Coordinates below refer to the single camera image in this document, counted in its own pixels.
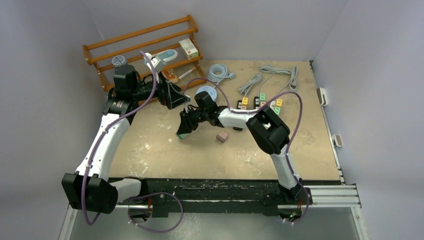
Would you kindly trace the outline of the white power strip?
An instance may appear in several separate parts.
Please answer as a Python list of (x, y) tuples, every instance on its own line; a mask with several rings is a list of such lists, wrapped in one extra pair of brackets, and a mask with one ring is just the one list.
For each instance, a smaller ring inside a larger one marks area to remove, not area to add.
[(276, 107), (276, 101), (275, 100), (273, 100), (270, 104), (269, 104), (269, 107), (274, 111), (275, 110), (275, 107)]

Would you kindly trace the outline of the round light blue power socket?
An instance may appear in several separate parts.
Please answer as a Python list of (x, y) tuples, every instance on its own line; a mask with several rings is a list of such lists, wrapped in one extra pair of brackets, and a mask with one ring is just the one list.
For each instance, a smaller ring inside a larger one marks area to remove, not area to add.
[(215, 87), (212, 86), (202, 86), (199, 87), (196, 91), (196, 94), (199, 94), (201, 92), (206, 92), (209, 94), (209, 96), (211, 97), (211, 99), (215, 102), (217, 100), (218, 97), (218, 93)]

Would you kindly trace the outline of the long black power strip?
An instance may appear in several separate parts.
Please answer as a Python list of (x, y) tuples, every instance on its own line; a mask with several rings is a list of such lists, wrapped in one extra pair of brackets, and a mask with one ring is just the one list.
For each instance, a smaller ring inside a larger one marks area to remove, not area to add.
[(257, 110), (260, 107), (260, 98), (258, 96), (255, 96), (253, 98), (253, 109)]

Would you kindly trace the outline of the pink USB charger plug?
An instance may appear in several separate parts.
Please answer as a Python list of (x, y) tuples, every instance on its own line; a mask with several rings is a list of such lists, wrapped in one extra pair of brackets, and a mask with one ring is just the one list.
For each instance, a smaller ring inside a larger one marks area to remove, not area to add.
[(216, 135), (216, 138), (215, 139), (216, 139), (216, 141), (218, 143), (223, 144), (223, 143), (226, 142), (226, 140), (228, 139), (228, 137), (229, 137), (229, 134), (226, 131), (222, 130), (221, 132), (219, 132)]

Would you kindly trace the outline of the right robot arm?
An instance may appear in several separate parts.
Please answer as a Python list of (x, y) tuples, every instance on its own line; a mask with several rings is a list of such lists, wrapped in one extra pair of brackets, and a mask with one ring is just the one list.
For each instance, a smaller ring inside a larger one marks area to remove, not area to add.
[(292, 165), (290, 129), (270, 107), (264, 105), (257, 111), (243, 112), (217, 105), (206, 91), (196, 94), (194, 99), (197, 106), (188, 105), (179, 114), (180, 125), (176, 135), (180, 139), (203, 122), (220, 128), (248, 129), (258, 147), (272, 159), (282, 200), (288, 204), (312, 203), (312, 195)]

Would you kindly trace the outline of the green USB charger plug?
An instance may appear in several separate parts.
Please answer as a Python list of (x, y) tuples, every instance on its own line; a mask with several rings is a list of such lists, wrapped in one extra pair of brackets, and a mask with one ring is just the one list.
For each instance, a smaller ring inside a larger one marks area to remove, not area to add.
[(183, 133), (183, 134), (177, 134), (177, 138), (180, 140), (183, 140), (184, 138), (186, 138), (189, 134), (188, 133)]

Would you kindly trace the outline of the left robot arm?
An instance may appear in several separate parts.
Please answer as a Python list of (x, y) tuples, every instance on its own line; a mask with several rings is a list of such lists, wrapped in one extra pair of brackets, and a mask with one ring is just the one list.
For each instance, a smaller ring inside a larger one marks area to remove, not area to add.
[(61, 184), (69, 205), (76, 210), (110, 214), (117, 203), (131, 199), (146, 203), (149, 191), (140, 180), (124, 178), (109, 183), (110, 168), (118, 146), (128, 131), (139, 102), (147, 104), (156, 98), (168, 109), (190, 101), (181, 88), (157, 71), (153, 80), (145, 82), (130, 64), (115, 68), (114, 88), (108, 93), (96, 137), (74, 173), (66, 173)]

